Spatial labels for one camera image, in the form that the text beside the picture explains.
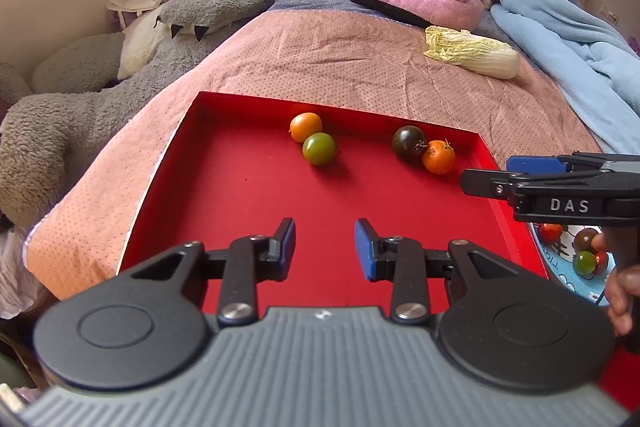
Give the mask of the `person's right hand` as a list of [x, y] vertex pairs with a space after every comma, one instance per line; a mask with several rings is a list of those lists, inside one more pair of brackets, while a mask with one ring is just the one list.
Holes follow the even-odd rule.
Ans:
[[605, 286], [605, 297], [608, 299], [608, 317], [617, 336], [626, 336], [634, 327], [634, 319], [629, 313], [632, 298], [639, 297], [640, 267], [632, 267], [620, 271], [618, 267], [608, 277]]

